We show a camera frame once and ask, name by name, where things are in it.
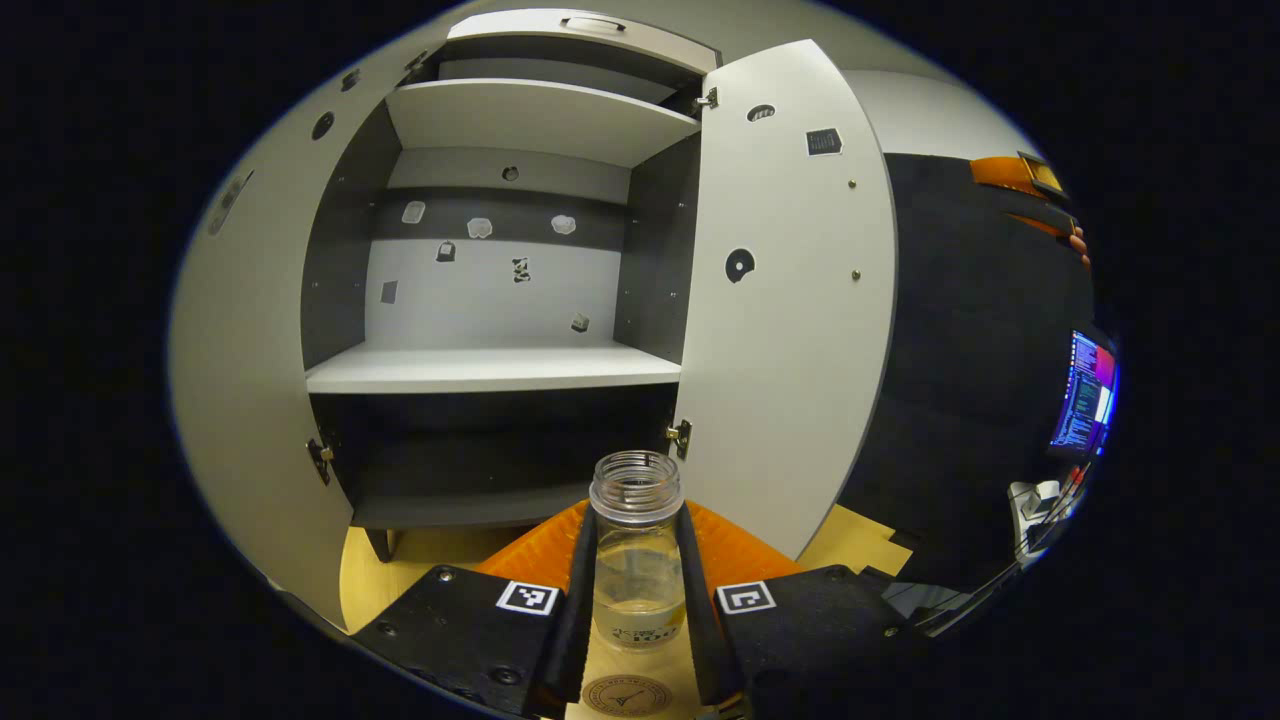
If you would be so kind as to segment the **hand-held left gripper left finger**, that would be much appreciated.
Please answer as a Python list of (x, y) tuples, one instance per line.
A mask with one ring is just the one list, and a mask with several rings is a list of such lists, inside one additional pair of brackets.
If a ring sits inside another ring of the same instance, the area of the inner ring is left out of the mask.
[(353, 642), (481, 714), (562, 719), (581, 694), (595, 552), (596, 514), (581, 501), (477, 570), (430, 568)]

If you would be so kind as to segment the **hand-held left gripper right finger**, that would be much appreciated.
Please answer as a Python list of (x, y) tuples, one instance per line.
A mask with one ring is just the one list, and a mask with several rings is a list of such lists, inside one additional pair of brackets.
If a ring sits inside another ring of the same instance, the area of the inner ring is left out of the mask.
[(902, 719), (934, 641), (887, 579), (800, 568), (686, 502), (675, 521), (700, 700), (719, 719)]

